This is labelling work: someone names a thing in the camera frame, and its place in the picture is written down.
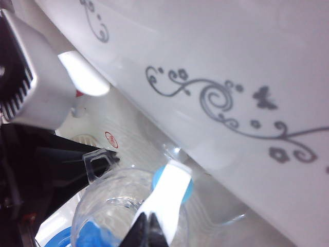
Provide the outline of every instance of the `clear plastic cup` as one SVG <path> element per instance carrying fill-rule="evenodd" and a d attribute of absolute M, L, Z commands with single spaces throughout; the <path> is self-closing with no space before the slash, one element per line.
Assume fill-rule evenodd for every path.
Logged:
<path fill-rule="evenodd" d="M 128 233 L 137 209 L 152 192 L 152 177 L 153 174 L 146 170 L 115 168 L 94 180 L 76 209 L 71 230 L 72 246 L 80 247 L 81 234 L 91 234 L 91 231 L 81 231 L 88 222 L 102 229 L 100 234 L 106 235 L 111 246 L 118 246 Z M 182 205 L 171 247 L 189 246 L 188 233 L 187 214 Z"/>

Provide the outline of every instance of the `white surface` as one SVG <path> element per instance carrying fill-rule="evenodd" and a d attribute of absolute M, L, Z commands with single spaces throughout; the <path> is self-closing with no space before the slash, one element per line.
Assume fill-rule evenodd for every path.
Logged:
<path fill-rule="evenodd" d="M 147 218 L 155 213 L 170 245 L 177 231 L 179 209 L 191 181 L 191 173 L 192 170 L 182 163 L 169 161 L 154 190 L 137 210 L 132 225 L 141 213 L 145 213 Z"/>
<path fill-rule="evenodd" d="M 109 83 L 76 50 L 58 55 L 74 86 L 83 94 L 101 96 L 109 91 Z"/>
<path fill-rule="evenodd" d="M 77 193 L 41 224 L 35 237 L 41 247 L 45 246 L 57 233 L 72 225 L 74 212 L 80 199 L 81 195 Z"/>
<path fill-rule="evenodd" d="M 105 132 L 111 132 L 118 148 L 109 143 Z M 68 139 L 80 134 L 92 136 L 99 147 L 118 152 L 121 168 L 156 171 L 170 160 L 168 147 L 179 148 L 115 88 L 105 96 L 90 98 L 86 114 L 82 118 L 68 116 L 56 133 Z M 246 241 L 249 244 L 245 247 L 294 246 L 195 161 L 188 158 L 184 164 L 192 169 L 194 184 L 194 192 L 185 204 L 189 212 L 190 247 L 213 247 L 214 239 L 223 247 L 241 246 Z M 246 217 L 232 221 L 241 215 Z"/>
<path fill-rule="evenodd" d="M 170 69 L 184 68 L 189 80 L 241 84 L 243 93 L 232 93 L 234 107 L 224 115 L 236 118 L 244 133 L 280 135 L 283 129 L 273 126 L 278 120 L 288 133 L 327 126 L 328 1 L 37 2 L 84 57 L 235 195 L 297 245 L 327 245 L 328 132 L 291 138 L 318 156 L 300 162 L 294 151 L 303 149 L 292 142 L 243 136 L 207 116 L 199 101 L 206 82 L 186 87 L 190 96 L 164 97 L 145 69 L 163 68 L 156 86 L 165 93 L 179 88 Z M 108 42 L 96 37 L 105 32 L 102 24 Z M 252 98 L 265 85 L 275 111 L 257 108 Z M 221 112 L 211 110 L 215 118 Z M 253 119 L 260 129 L 250 126 Z M 289 162 L 270 158 L 270 147 L 286 150 Z"/>

